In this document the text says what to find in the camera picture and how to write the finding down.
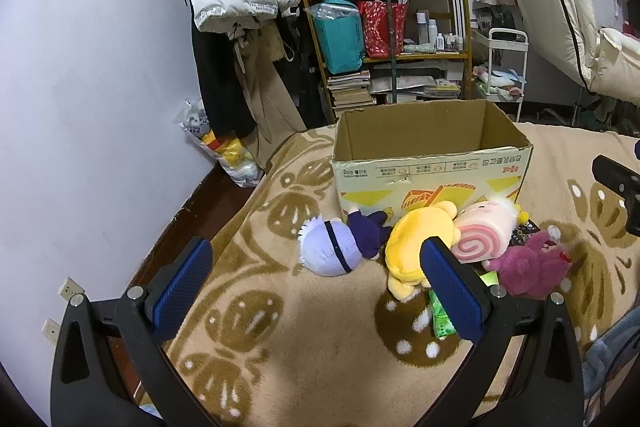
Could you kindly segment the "green tissue pack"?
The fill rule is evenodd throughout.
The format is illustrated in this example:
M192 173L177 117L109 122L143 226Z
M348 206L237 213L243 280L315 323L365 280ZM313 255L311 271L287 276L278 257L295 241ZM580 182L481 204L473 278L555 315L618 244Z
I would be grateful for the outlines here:
M497 285L499 283L499 277L496 271L486 272L480 276L480 279L486 286ZM430 298L432 307L434 335L438 339L456 335L457 331L454 328L454 324L452 324L435 291L428 291L427 295L428 298Z

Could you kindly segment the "magenta bear plush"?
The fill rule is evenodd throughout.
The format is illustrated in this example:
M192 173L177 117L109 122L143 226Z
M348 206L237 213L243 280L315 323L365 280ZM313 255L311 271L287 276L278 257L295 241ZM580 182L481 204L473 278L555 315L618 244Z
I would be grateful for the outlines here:
M501 286L512 296L546 298L559 286L572 266L572 258L559 239L548 231L529 236L523 245L509 246L503 255L483 262L495 271Z

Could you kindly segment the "pink swirl roll plush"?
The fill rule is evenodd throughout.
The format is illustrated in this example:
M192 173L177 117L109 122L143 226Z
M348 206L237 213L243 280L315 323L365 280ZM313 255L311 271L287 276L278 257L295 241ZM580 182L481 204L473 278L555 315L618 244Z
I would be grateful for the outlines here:
M512 233L528 213L511 199L495 197L466 207L454 219L460 239L451 251L461 263L496 259L506 252Z

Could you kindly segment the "yellow plush toy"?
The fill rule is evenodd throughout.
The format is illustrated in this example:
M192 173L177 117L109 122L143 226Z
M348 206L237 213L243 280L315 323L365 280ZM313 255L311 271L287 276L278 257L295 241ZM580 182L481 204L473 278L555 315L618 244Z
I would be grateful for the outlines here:
M454 224L457 206L450 200L409 211L393 227L385 245L388 270L387 288L398 301L409 299L428 280L420 265L423 243L438 237L447 247L460 241L461 231Z

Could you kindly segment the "purple-haired plush doll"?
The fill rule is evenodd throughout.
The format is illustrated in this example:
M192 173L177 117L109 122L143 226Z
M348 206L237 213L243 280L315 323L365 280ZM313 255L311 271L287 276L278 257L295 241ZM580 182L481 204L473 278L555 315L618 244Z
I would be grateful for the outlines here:
M319 277L341 277L355 271L364 260L382 254L392 227L390 213L378 210L365 215L352 208L346 220L306 220L297 235L299 263Z

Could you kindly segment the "black tissue pack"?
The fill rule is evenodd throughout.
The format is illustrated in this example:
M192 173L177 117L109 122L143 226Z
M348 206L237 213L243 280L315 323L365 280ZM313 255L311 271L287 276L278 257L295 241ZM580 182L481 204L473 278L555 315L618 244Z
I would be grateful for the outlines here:
M530 239L530 236L539 232L540 228L532 220L527 220L524 223L519 223L512 232L510 239L510 246L524 246Z

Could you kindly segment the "cardboard box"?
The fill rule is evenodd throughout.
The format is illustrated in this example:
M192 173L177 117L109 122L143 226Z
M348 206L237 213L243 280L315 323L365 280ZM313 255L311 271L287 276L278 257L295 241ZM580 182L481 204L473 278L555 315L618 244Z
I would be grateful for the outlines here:
M331 164L343 211L458 209L516 200L533 145L494 103L442 100L369 106L338 120Z

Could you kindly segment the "plastic bag of plush toys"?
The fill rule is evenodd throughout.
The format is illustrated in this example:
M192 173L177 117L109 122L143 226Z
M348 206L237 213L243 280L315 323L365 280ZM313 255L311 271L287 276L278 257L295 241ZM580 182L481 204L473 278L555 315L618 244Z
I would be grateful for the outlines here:
M237 186L249 188L259 184L264 172L250 155L250 151L234 133L217 136L213 132L200 98L196 101L186 100L175 123Z

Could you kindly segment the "wooden shelf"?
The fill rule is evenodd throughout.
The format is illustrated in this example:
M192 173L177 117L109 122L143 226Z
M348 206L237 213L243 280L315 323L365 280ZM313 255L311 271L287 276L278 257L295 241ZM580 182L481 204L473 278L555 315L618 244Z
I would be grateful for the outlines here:
M302 0L332 117L457 98L471 76L469 0Z

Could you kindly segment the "black hanging garment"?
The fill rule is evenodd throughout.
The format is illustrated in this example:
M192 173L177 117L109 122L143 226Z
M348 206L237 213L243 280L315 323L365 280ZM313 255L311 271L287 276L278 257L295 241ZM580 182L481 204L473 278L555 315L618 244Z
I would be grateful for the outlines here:
M198 87L214 135L250 135L256 122L244 98L235 70L233 42L225 34L201 32L191 23Z

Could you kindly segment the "teal bag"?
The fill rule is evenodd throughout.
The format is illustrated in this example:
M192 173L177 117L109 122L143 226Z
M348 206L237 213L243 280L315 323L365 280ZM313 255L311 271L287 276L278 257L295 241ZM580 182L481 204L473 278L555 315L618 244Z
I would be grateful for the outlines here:
M324 0L306 9L314 21L326 67L333 75L356 72L362 66L364 43L361 16L347 0Z

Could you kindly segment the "green pole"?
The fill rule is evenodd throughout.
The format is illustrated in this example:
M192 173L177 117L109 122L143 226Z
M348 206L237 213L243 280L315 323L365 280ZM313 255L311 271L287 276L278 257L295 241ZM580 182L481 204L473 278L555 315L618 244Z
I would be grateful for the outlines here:
M390 56L390 93L392 94L392 104L397 103L397 65L396 65L396 32L395 14L392 0L385 0L387 28L388 28L388 55Z

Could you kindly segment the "beige coat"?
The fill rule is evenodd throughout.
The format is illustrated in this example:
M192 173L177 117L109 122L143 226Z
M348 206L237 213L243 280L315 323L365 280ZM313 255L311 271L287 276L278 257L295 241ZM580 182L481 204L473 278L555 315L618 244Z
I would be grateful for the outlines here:
M270 169L274 153L297 132L306 130L292 96L274 63L285 58L275 22L252 29L235 41L236 75L255 129L242 139L257 165Z

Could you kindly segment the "wall socket lower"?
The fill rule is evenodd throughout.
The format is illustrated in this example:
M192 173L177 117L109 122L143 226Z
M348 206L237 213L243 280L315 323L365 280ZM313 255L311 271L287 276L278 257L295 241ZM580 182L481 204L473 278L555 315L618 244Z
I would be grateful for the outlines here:
M58 335L60 335L61 326L58 322L52 319L47 319L42 325L42 335L51 343L52 346L56 346L58 343Z

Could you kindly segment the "wall socket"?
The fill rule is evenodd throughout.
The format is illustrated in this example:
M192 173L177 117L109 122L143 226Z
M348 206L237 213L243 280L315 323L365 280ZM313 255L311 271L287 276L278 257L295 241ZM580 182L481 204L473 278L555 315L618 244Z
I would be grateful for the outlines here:
M51 343L52 346L56 346L58 343L58 335L60 335L61 326L58 322L52 319L47 319L42 325L42 335Z
M71 277L66 277L60 289L58 295L60 295L65 301L70 301L75 295L83 294L85 289L76 283Z

